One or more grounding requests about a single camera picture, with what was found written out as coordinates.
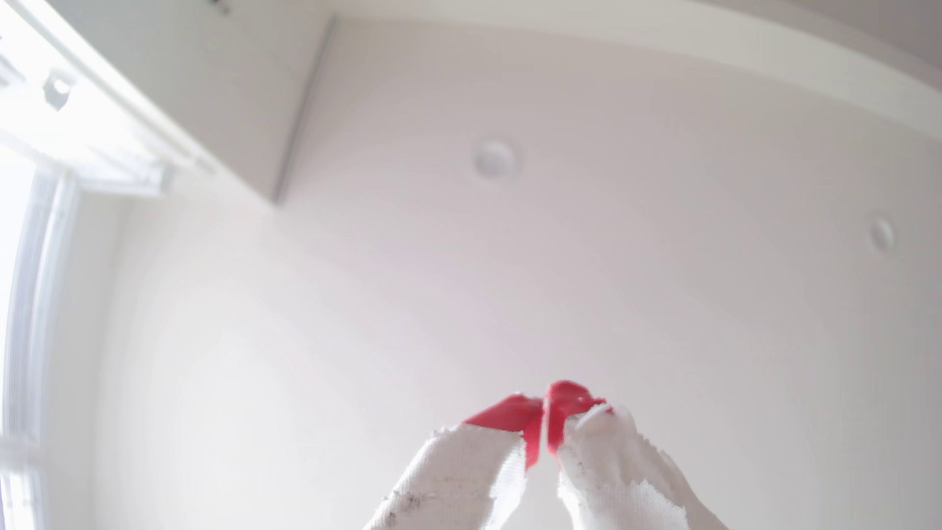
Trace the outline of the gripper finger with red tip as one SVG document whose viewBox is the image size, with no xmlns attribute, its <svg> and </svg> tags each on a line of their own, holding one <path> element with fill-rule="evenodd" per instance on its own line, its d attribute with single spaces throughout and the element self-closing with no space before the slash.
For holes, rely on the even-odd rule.
<svg viewBox="0 0 942 530">
<path fill-rule="evenodd" d="M 514 393 L 433 432 L 366 529 L 501 529 L 538 461 L 544 400 Z"/>
<path fill-rule="evenodd" d="M 546 398 L 548 451 L 575 529 L 726 529 L 625 407 L 568 380 Z"/>
</svg>

